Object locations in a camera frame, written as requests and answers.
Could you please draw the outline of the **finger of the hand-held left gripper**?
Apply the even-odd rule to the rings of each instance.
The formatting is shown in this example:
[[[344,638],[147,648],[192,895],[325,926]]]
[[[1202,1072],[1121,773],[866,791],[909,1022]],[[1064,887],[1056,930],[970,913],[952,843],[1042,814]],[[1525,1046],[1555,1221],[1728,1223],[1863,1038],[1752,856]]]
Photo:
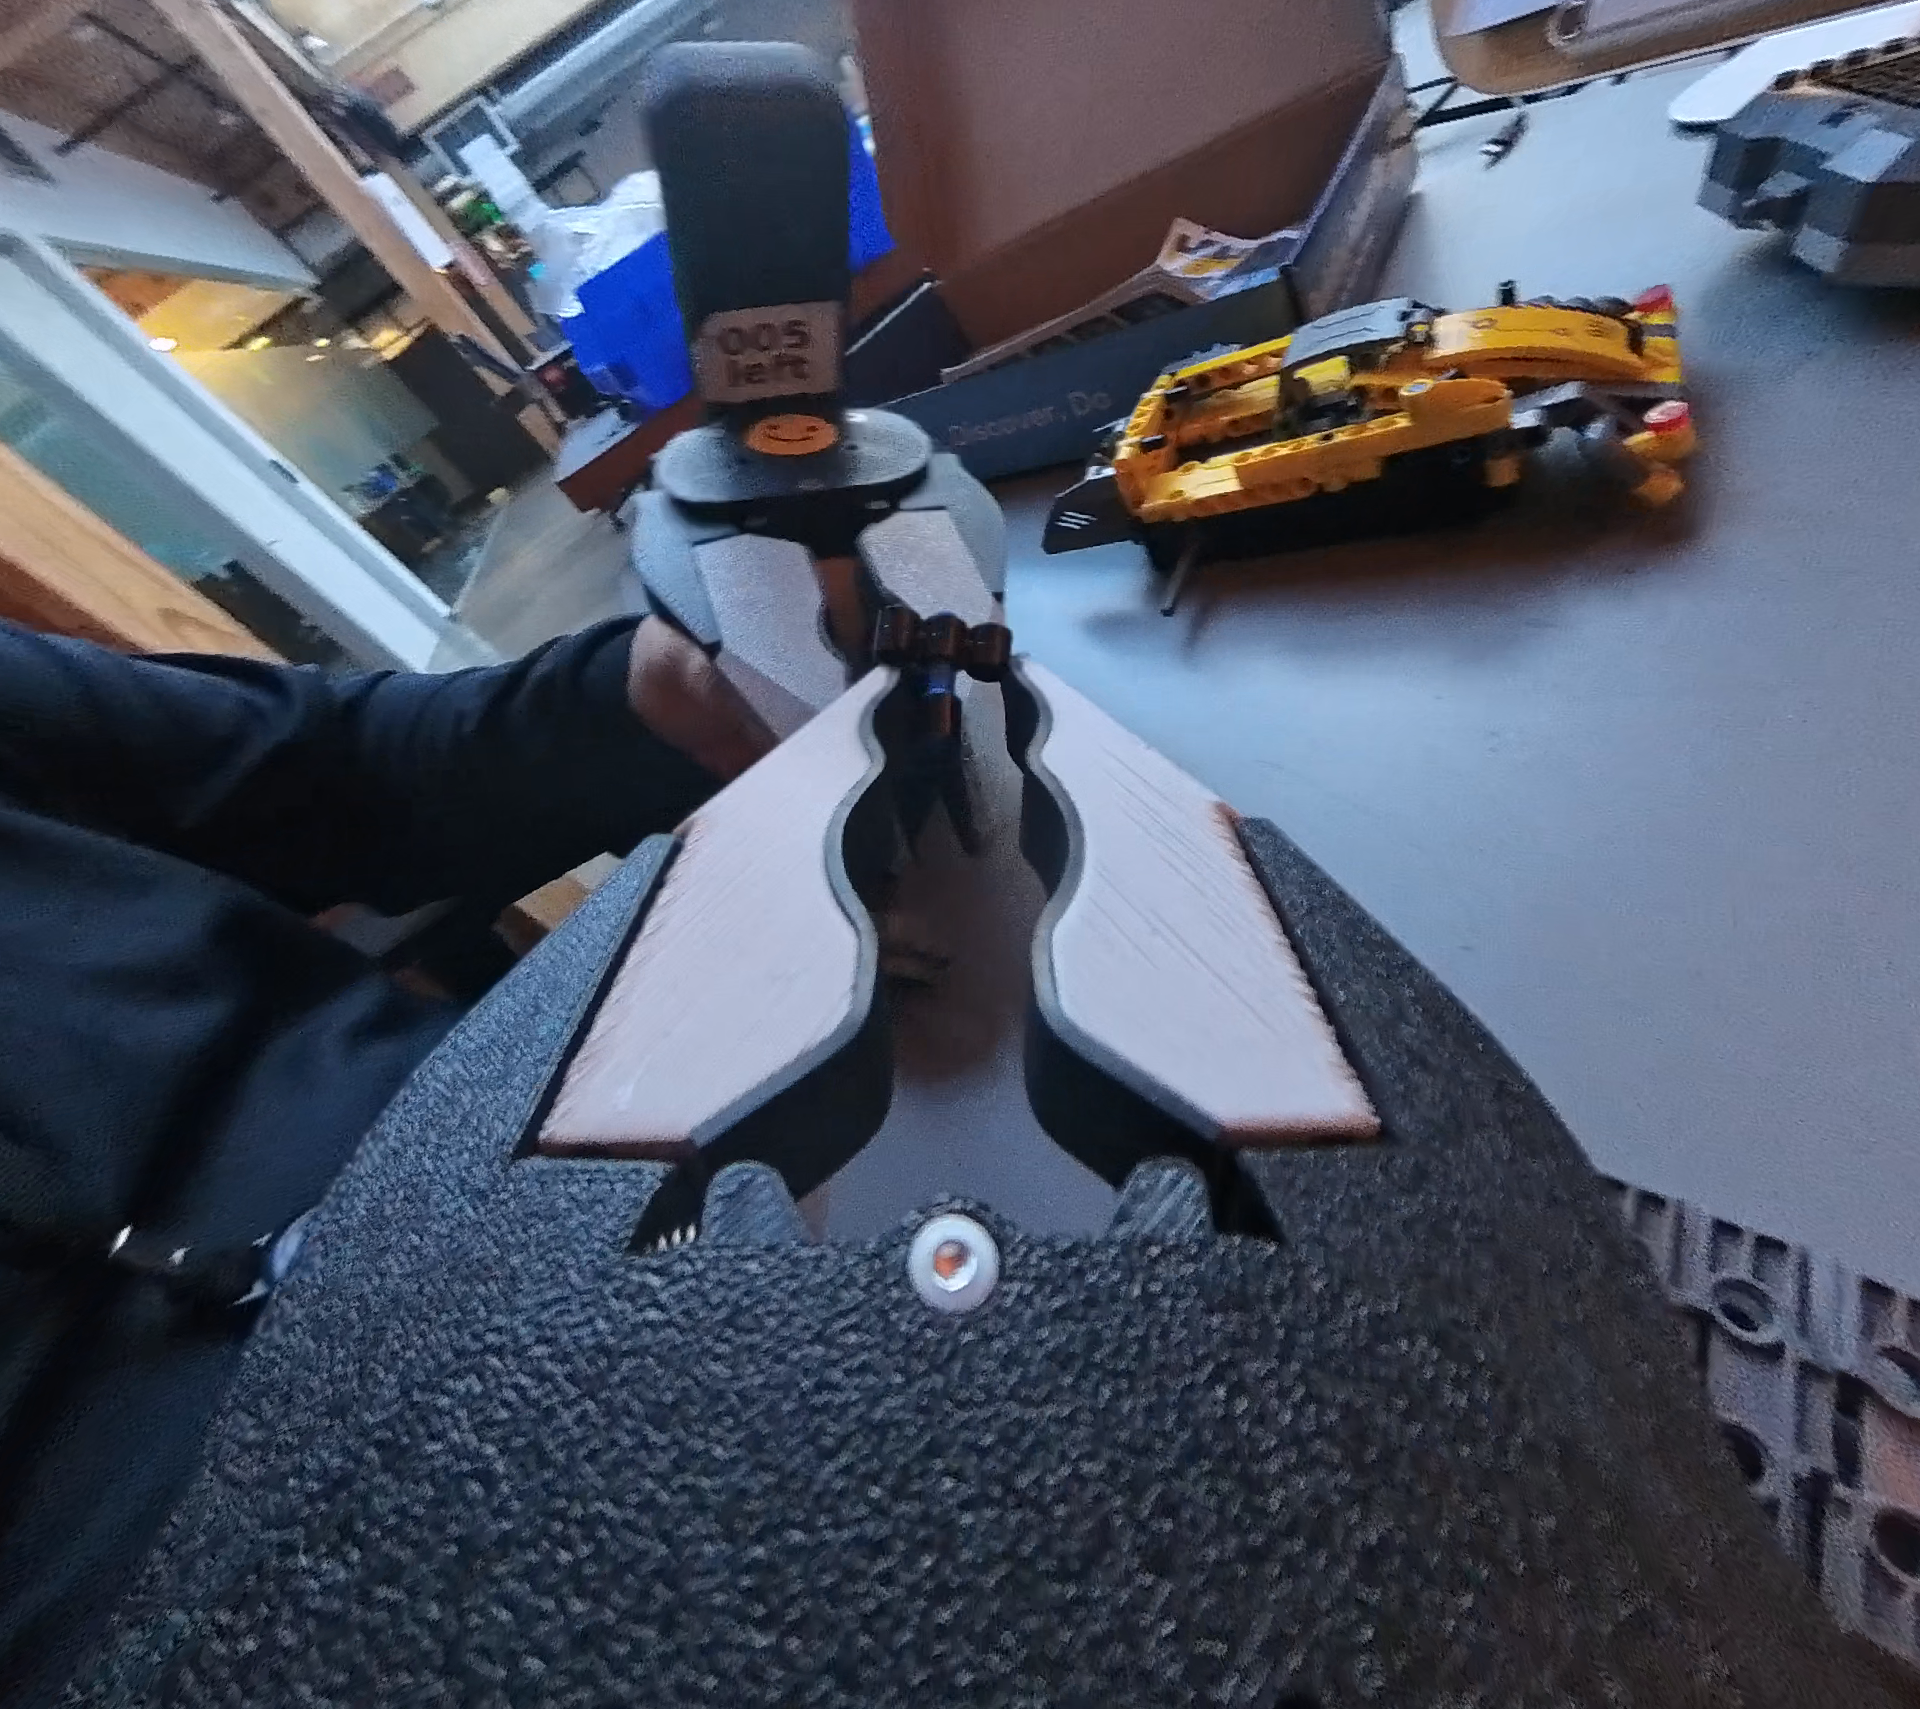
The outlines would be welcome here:
[[[852,560],[726,536],[698,543],[692,566],[719,626],[719,672],[778,741],[840,704],[873,669],[870,609]]]
[[[884,518],[859,536],[873,601],[919,618],[951,613],[967,628],[1003,624],[1001,591],[952,518]]]

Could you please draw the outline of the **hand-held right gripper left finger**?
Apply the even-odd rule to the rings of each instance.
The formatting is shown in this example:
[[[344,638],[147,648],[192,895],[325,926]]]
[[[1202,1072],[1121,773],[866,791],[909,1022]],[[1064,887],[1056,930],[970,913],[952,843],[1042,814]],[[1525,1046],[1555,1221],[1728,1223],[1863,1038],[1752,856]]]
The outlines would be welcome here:
[[[560,1075],[539,1151],[812,1193],[892,1100],[875,914],[890,849],[875,667],[686,818]]]

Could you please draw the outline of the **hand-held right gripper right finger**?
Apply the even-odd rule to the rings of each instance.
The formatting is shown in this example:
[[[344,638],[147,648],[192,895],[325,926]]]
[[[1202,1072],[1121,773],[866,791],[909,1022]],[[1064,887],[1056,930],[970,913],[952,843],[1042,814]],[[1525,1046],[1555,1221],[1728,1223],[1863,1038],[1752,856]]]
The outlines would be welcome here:
[[[1036,662],[1004,706],[1045,889],[1024,1084],[1046,1135],[1116,1187],[1155,1158],[1232,1187],[1246,1152],[1378,1142],[1239,812]]]

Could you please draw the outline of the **black perforated toy beam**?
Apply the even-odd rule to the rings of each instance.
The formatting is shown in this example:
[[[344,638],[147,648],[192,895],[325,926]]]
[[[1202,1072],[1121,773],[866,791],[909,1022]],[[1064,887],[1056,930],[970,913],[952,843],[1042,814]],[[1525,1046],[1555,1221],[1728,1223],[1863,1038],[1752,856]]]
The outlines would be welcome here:
[[[976,786],[969,775],[967,683],[1003,683],[1015,663],[1012,629],[969,624],[943,609],[917,613],[890,601],[876,616],[875,662],[895,672],[876,714],[892,802],[915,851],[937,812],[967,856],[982,852]]]

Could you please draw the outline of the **black yellow toy brick vehicle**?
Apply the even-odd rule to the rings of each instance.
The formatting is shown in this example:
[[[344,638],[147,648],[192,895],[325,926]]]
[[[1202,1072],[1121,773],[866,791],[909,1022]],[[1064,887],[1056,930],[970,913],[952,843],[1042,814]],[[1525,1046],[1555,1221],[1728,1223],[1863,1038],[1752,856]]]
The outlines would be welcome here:
[[[1445,307],[1383,297],[1288,335],[1168,365],[1060,491],[1046,554],[1135,543],[1162,577],[1200,560],[1472,520],[1560,436],[1624,493],[1687,490],[1698,428],[1669,284]]]

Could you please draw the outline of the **grey desk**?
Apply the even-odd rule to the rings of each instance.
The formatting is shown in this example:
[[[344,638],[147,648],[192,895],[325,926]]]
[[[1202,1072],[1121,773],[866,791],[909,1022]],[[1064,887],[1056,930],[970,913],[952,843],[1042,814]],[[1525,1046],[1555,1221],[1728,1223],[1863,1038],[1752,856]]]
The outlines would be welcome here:
[[[1481,524],[1197,572],[1048,558],[994,486],[1020,643],[1273,818],[1440,977],[1589,1157],[1917,1292],[1917,303],[1696,202],[1665,64],[1427,129],[1393,292],[1669,282],[1674,515],[1570,452]]]

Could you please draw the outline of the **person's left hand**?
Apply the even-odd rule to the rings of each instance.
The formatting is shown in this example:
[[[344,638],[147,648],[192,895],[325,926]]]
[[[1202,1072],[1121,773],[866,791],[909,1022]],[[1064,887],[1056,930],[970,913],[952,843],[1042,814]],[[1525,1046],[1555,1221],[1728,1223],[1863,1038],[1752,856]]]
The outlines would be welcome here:
[[[780,744],[716,660],[660,616],[636,622],[626,699],[654,737],[719,785],[736,780]]]

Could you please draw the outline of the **blue plastic crate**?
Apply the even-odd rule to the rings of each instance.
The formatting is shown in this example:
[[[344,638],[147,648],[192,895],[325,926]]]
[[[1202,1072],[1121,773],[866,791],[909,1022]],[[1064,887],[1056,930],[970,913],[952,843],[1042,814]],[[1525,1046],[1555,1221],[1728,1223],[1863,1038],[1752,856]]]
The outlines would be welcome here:
[[[695,389],[660,176],[625,178],[584,218],[573,306],[560,325],[598,391],[641,416],[660,411]]]

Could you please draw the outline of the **wooden side table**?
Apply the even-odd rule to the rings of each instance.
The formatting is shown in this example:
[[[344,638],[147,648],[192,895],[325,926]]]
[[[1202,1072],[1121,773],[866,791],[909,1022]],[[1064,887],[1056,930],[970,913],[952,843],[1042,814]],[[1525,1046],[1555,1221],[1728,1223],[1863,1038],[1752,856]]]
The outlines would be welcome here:
[[[636,419],[606,406],[563,432],[551,466],[554,483],[574,509],[613,514],[647,482],[672,432],[663,416]]]

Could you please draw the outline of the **brown cardboard box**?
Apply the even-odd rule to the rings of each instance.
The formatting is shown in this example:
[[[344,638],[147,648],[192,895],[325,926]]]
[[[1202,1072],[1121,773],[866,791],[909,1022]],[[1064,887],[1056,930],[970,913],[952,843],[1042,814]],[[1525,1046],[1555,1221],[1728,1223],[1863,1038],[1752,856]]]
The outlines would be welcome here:
[[[1386,0],[846,0],[882,211],[980,349],[1177,218],[1303,222],[1391,61]]]

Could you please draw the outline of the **printed colourful leaflet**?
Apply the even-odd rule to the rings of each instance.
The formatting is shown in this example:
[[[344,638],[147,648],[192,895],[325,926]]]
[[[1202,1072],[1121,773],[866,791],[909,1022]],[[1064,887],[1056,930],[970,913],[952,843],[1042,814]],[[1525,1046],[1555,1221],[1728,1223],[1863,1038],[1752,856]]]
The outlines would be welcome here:
[[[1303,225],[1248,237],[1182,216],[1143,269],[1143,288],[1174,303],[1211,303],[1282,278],[1304,240]]]

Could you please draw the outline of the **person's dark jacket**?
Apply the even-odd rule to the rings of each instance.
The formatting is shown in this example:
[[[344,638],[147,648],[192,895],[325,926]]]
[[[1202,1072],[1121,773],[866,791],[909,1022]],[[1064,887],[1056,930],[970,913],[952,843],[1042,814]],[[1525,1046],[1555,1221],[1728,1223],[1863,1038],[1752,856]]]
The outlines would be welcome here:
[[[3,834],[5,1704],[52,1704],[204,1455],[274,1242],[456,1025],[237,880]]]

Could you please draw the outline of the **long grey toy track strip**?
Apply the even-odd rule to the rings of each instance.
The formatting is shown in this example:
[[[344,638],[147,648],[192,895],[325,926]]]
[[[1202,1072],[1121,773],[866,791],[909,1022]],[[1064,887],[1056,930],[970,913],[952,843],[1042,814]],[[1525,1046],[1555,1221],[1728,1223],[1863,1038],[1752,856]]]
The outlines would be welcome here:
[[[1919,1664],[1919,1303],[1810,1248],[1605,1182],[1746,1489],[1846,1630]]]

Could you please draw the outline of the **dark grey brick block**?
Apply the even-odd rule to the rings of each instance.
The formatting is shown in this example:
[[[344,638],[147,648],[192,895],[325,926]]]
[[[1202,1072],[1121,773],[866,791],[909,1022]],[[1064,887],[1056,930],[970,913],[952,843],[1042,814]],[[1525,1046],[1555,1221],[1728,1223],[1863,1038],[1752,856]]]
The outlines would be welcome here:
[[[1836,286],[1919,288],[1919,41],[1782,69],[1726,115],[1696,202]]]

